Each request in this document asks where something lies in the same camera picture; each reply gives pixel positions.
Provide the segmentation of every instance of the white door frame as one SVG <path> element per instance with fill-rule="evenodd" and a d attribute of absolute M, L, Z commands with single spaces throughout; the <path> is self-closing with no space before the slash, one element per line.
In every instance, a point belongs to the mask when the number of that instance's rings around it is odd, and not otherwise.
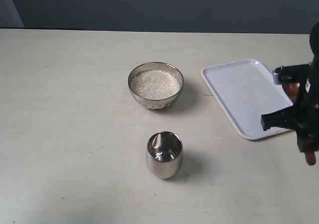
<path fill-rule="evenodd" d="M 13 27 L 24 27 L 23 22 L 19 16 L 19 13 L 17 12 L 15 5 L 12 0 L 0 0 L 1 3 L 3 3 L 4 8 L 10 17 L 10 20 L 12 22 Z"/>

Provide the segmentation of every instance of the table surface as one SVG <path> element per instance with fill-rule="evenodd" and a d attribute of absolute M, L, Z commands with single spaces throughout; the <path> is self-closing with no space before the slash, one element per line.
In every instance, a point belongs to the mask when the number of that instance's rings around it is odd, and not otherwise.
<path fill-rule="evenodd" d="M 312 60 L 307 35 L 0 30 L 1 224 L 314 224 L 319 166 L 293 132 L 240 137 L 200 76 L 256 58 L 269 69 Z M 137 65 L 177 66 L 172 107 L 143 108 L 127 77 Z M 146 143 L 178 134 L 184 163 L 153 176 Z"/>

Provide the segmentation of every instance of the uncooked rice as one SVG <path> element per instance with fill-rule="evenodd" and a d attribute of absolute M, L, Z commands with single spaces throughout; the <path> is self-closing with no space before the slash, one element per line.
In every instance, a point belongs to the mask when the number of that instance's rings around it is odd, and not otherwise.
<path fill-rule="evenodd" d="M 160 70 L 143 71 L 131 82 L 132 91 L 149 100 L 162 100 L 175 95 L 180 84 L 169 72 Z"/>

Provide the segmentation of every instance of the table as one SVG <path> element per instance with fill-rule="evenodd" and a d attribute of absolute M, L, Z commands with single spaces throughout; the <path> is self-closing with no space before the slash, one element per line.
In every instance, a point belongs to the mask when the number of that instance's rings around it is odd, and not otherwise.
<path fill-rule="evenodd" d="M 289 132 L 240 137 L 200 76 L 256 58 L 268 68 L 312 60 L 307 35 L 0 30 L 0 223 L 318 223 L 319 166 Z M 177 66 L 176 103 L 146 110 L 127 77 Z M 153 176 L 146 143 L 178 134 L 184 164 Z"/>

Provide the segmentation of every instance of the gray wall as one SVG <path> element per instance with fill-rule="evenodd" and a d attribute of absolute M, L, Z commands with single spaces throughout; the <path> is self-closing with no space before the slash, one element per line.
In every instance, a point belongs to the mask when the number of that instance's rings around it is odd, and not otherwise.
<path fill-rule="evenodd" d="M 13 0 L 25 27 L 309 33 L 319 0 Z"/>

